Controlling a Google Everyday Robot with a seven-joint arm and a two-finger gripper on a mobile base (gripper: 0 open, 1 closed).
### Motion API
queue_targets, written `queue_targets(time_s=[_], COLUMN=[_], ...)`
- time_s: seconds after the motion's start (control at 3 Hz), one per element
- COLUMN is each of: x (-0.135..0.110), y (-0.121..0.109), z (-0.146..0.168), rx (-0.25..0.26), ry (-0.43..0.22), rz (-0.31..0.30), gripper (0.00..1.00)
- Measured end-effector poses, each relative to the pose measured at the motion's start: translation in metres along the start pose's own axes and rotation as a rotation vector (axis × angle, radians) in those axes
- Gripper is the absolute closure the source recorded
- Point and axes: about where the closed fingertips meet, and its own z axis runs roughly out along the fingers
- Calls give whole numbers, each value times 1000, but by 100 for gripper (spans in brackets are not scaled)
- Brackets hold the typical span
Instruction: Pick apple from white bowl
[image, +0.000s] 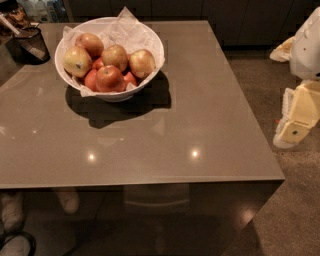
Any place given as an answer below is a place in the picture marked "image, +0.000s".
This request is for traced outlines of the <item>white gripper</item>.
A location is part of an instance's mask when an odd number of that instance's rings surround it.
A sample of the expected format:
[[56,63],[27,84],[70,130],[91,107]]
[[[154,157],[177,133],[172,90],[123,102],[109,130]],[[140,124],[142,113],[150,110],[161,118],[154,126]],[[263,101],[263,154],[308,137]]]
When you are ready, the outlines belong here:
[[[290,70],[303,80],[320,79],[320,7],[317,7],[292,36],[272,50],[270,59],[290,60]],[[303,81],[295,89],[286,88],[282,118],[273,144],[281,149],[298,145],[320,121],[320,82]]]

